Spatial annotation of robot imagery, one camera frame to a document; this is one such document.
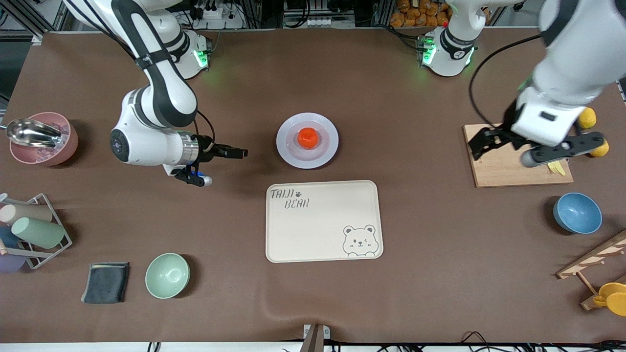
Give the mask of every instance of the green bowl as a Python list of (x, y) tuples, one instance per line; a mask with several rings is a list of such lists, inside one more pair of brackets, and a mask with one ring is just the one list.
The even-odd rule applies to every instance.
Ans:
[(189, 264), (176, 253), (156, 257), (146, 271), (146, 288), (152, 296), (172, 298), (189, 282)]

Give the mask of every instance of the folded towel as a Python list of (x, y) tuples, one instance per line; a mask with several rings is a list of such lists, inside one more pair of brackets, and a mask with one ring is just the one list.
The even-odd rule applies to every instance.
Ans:
[(89, 265), (87, 287), (81, 301), (91, 304), (124, 301), (128, 263), (92, 263)]

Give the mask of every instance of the bear face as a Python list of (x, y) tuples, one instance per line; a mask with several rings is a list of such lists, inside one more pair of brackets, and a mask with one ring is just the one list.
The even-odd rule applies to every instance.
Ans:
[(372, 255), (378, 251), (378, 242), (374, 234), (376, 229), (372, 225), (367, 225), (363, 229), (355, 229), (352, 226), (344, 228), (344, 252), (350, 256), (357, 257), (366, 256), (368, 253)]

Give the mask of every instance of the yellow lemon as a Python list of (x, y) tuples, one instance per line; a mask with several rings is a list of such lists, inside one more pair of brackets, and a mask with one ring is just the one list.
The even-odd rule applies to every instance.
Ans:
[(595, 111), (592, 108), (585, 108), (578, 116), (578, 126), (586, 130), (595, 125)]
[(604, 143), (602, 143), (601, 146), (589, 152), (589, 155), (591, 155), (592, 157), (603, 157), (607, 153), (608, 153), (608, 142), (607, 140), (604, 140)]

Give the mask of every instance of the brown table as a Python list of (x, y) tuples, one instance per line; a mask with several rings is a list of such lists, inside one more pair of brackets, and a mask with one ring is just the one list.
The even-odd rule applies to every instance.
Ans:
[[(311, 322), (357, 342), (455, 342), (468, 330), (488, 341), (626, 339), (623, 318), (584, 311), (583, 284), (554, 276), (626, 227), (626, 108), (617, 87), (592, 104), (611, 151), (572, 160), (573, 184), (474, 187), (461, 131), (481, 122), (467, 96), (471, 71), (532, 34), (488, 29), (469, 70), (442, 78), (419, 69), (383, 30), (225, 33), (210, 72), (190, 84), (218, 141), (250, 155), (203, 164), (214, 179), (206, 189), (161, 167), (117, 161), (109, 131), (122, 97), (146, 78), (103, 35), (47, 34), (28, 54), (5, 119), (56, 111), (76, 125), (80, 149), (64, 167), (28, 167), (3, 142), (0, 189), (16, 199), (48, 194), (75, 244), (35, 272), (0, 277), (1, 341), (272, 341), (298, 337)], [(500, 119), (543, 55), (534, 41), (484, 67), (476, 91), (487, 116)], [(336, 158), (320, 170), (296, 170), (275, 151), (280, 124), (303, 111), (329, 117), (341, 135)], [(268, 186), (359, 179), (378, 186), (381, 258), (265, 258)], [(570, 191), (601, 206), (596, 234), (565, 236), (551, 220), (555, 199)], [(181, 298), (163, 301), (145, 289), (148, 264), (164, 252), (191, 260)], [(123, 304), (80, 301), (88, 264), (103, 261), (131, 262)], [(603, 284), (625, 264), (607, 259), (587, 277)]]

